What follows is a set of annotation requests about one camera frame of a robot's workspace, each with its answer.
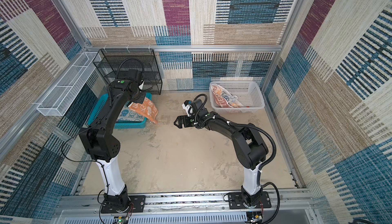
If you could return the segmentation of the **orange and cream towel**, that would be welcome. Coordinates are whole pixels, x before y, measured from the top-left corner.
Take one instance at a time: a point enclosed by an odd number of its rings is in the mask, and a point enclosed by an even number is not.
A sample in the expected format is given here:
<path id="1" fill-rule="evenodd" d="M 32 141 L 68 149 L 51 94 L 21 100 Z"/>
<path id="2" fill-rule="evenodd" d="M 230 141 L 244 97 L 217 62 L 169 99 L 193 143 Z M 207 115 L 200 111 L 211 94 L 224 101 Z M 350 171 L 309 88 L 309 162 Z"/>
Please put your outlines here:
<path id="1" fill-rule="evenodd" d="M 156 119 L 158 115 L 158 109 L 149 98 L 145 97 L 141 104 L 132 102 L 128 108 L 131 111 L 134 111 L 135 113 L 147 118 L 151 123 L 158 124 Z"/>

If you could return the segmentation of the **blue and cream towel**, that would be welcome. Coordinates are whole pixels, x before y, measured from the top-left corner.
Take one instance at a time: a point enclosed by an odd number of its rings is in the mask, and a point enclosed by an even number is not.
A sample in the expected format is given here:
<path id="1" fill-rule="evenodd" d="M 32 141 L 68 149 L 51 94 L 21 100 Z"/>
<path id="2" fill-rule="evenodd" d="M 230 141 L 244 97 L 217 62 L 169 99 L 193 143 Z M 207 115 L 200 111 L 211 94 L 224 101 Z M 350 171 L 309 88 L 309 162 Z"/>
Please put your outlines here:
<path id="1" fill-rule="evenodd" d="M 117 118 L 118 123 L 141 123 L 145 117 L 129 108 L 123 108 Z"/>

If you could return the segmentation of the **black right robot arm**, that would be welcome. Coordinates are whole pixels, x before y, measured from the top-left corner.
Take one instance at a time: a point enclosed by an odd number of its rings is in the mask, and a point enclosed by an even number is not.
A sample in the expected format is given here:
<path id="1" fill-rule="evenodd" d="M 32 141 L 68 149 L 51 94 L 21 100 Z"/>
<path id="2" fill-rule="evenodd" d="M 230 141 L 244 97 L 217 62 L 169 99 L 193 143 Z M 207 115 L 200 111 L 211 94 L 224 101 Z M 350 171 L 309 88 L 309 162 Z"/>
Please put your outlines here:
<path id="1" fill-rule="evenodd" d="M 260 132 L 251 124 L 240 125 L 228 121 L 218 113 L 209 112 L 200 99 L 186 100 L 182 104 L 186 115 L 176 118 L 174 125 L 179 129 L 195 127 L 217 132 L 233 143 L 238 161 L 244 167 L 242 199 L 247 207 L 254 207 L 262 196 L 260 183 L 262 163 L 266 161 L 268 148 Z"/>

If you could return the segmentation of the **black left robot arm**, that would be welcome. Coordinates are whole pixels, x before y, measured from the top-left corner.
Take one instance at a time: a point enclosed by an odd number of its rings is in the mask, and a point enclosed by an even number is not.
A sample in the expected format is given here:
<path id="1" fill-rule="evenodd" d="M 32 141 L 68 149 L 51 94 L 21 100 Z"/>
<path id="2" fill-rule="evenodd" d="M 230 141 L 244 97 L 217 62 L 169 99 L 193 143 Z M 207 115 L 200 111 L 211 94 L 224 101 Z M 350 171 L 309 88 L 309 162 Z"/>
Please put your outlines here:
<path id="1" fill-rule="evenodd" d="M 79 134 L 87 154 L 99 167 L 105 184 L 102 206 L 119 213 L 129 209 L 130 199 L 118 166 L 120 142 L 112 133 L 124 106 L 144 101 L 143 83 L 142 71 L 118 71 L 114 81 L 107 85 L 108 98 L 103 108 Z"/>

